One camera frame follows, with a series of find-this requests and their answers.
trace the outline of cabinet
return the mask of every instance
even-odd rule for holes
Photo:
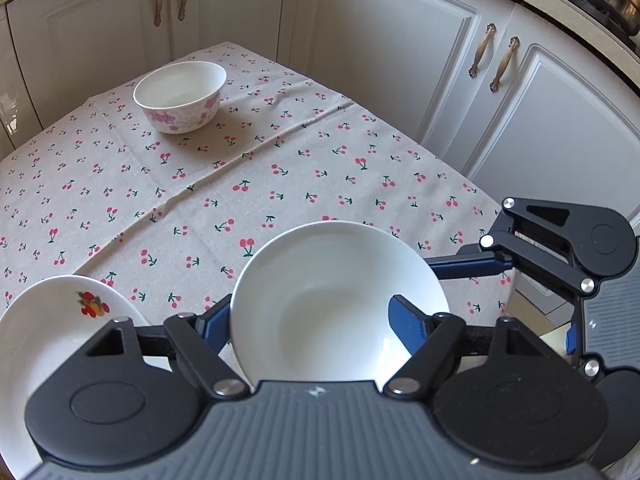
[[[482,85],[513,7],[509,0],[284,0],[278,62],[439,155]],[[489,23],[497,31],[471,78]]]
[[[520,46],[492,92],[511,38]],[[600,60],[517,6],[444,161],[493,199],[523,196],[613,208],[638,232],[640,99]],[[528,281],[536,305],[557,296]]]
[[[282,0],[171,0],[174,59],[223,41],[276,59]]]
[[[0,128],[0,160],[13,145],[17,148],[42,130],[15,57],[4,5],[0,5],[0,123],[4,126]]]
[[[44,127],[88,97],[171,61],[167,0],[14,0],[15,51]]]

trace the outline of bowl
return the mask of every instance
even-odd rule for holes
[[[42,462],[24,425],[27,400],[118,316],[148,325],[110,286],[84,276],[54,276],[23,291],[0,318],[0,454],[15,478]]]
[[[388,322],[402,294],[448,312],[436,275],[398,238],[354,222],[287,231],[260,248],[231,299],[231,340],[253,387],[262,380],[374,380],[380,390],[409,359]]]
[[[204,126],[220,108],[226,70],[209,61],[183,61],[143,77],[133,100],[164,134],[186,134]]]

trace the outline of cherry print tablecloth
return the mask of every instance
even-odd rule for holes
[[[347,97],[223,43],[219,113],[184,136],[153,130],[137,81],[97,95],[0,163],[0,294],[78,273],[113,286],[151,323],[200,313],[252,254],[297,225],[347,219],[421,256],[478,240],[497,204]],[[443,283],[474,324],[503,314],[510,274]],[[229,347],[223,356],[234,367]]]

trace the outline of stove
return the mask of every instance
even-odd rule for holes
[[[579,7],[588,15],[590,15],[594,20],[596,20],[599,24],[604,25],[604,27],[613,35],[618,38],[622,43],[628,46],[633,53],[637,56],[640,56],[638,52],[640,47],[636,44],[634,40],[623,30],[620,24],[616,21],[615,14],[609,12],[608,10],[601,10],[596,7],[589,0],[569,0],[576,7]]]

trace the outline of white logo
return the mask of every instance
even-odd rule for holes
[[[322,397],[326,393],[326,390],[316,384],[316,386],[309,388],[306,392],[317,399],[318,397]]]

